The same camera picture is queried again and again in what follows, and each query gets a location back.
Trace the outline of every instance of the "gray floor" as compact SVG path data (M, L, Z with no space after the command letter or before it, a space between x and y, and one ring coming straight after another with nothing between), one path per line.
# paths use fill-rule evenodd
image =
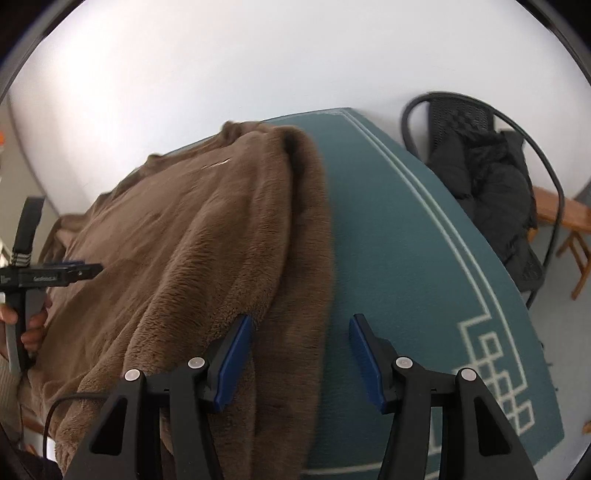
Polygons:
M560 242L566 235L561 232ZM535 238L533 247L539 255L549 238L549 228ZM581 433L591 420L591 280L573 301L570 293L580 274L572 254L566 252L552 262L531 308L531 321L558 388L564 440L536 465L536 471L540 480L565 480L591 442L591 435Z

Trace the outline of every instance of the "brown fleece blanket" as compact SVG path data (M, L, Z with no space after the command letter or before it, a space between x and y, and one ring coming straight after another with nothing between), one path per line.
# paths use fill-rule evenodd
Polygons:
M58 397L109 391L130 368L170 371L249 313L252 359L233 403L210 417L220 463L226 480L299 478L333 278L322 164L301 131L228 122L195 147L152 155L86 214L58 220L42 256L105 269L50 292L26 406L45 418ZM62 470L97 412L91 402L56 411Z

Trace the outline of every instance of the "human hand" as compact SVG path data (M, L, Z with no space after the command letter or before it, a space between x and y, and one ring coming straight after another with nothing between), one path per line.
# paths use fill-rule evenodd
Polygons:
M45 338L47 309L49 309L51 305L51 299L46 297L43 309L31 317L27 331L21 335L22 344L29 353L36 353L41 348L41 343ZM8 359L8 352L6 349L6 324L14 325L17 320L17 313L7 304L0 303L0 355L5 359Z

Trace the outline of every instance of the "white wall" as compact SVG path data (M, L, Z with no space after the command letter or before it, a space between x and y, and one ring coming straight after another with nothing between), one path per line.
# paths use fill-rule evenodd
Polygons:
M0 103L0 130L6 135L5 148L0 154L0 239L12 249L22 206L27 196L43 196L45 193L22 154L6 101ZM33 242L35 262L56 220L57 215L52 205L45 202L41 223Z
M58 210L83 210L151 152L228 119L352 106L399 139L427 90L513 117L569 195L591 176L591 87L515 0L86 0L11 89ZM534 182L549 185L531 162Z

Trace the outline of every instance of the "sleeve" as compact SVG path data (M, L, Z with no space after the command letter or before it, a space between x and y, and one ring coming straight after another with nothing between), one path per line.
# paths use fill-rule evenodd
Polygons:
M8 361L0 355L0 423L8 436L20 435L21 410L18 405L17 391L21 379L11 375Z

